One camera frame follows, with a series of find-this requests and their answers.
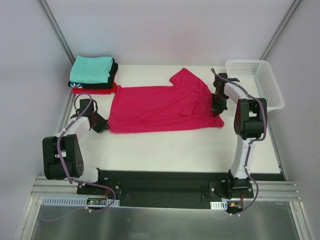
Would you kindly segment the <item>pink t shirt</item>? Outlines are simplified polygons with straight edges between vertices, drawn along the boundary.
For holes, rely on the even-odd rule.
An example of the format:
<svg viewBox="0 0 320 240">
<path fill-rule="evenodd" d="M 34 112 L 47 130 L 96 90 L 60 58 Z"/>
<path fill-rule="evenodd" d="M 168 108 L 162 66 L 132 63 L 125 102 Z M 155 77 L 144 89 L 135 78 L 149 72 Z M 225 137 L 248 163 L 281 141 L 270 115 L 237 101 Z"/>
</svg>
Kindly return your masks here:
<svg viewBox="0 0 320 240">
<path fill-rule="evenodd" d="M 222 128 L 212 111 L 212 93 L 196 75 L 182 68 L 170 86 L 117 86 L 108 117 L 116 134 Z"/>
</svg>

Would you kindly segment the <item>white plastic laundry basket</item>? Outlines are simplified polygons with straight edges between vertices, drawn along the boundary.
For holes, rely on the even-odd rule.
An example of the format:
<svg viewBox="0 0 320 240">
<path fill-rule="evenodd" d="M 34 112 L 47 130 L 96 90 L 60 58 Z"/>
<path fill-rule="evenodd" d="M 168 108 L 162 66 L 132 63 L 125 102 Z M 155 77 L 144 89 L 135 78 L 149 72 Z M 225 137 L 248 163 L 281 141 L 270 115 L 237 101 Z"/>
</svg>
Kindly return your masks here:
<svg viewBox="0 0 320 240">
<path fill-rule="evenodd" d="M 265 60 L 235 59 L 225 62 L 226 73 L 253 96 L 267 101 L 267 111 L 283 109 L 285 102 L 271 65 Z"/>
</svg>

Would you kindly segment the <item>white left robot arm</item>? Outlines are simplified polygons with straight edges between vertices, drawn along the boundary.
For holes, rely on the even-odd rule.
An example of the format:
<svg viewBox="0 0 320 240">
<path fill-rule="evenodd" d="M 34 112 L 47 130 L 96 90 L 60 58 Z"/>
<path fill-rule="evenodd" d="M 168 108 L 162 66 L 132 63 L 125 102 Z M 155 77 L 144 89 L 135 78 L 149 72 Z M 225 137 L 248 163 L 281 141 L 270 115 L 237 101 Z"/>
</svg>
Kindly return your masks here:
<svg viewBox="0 0 320 240">
<path fill-rule="evenodd" d="M 97 102 L 81 99 L 68 125 L 56 135 L 42 140 L 44 176 L 48 180 L 82 181 L 88 183 L 94 194 L 102 194 L 106 183 L 99 178 L 98 168 L 85 164 L 79 142 L 89 131 L 101 134 L 108 128 L 108 120 L 98 113 Z"/>
</svg>

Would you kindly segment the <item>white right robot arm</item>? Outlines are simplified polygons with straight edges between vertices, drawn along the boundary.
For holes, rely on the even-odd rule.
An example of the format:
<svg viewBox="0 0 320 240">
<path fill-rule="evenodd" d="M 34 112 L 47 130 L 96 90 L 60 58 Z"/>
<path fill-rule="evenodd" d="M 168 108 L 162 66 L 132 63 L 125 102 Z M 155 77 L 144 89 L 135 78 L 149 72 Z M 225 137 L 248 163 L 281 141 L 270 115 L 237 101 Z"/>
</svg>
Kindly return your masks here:
<svg viewBox="0 0 320 240">
<path fill-rule="evenodd" d="M 217 74 L 214 69 L 212 111 L 218 117 L 228 109 L 227 100 L 236 104 L 233 129 L 237 135 L 237 146 L 226 180 L 214 188 L 214 193 L 226 199 L 241 196 L 252 188 L 250 167 L 257 142 L 267 134 L 267 101 L 250 95 L 236 78 Z"/>
</svg>

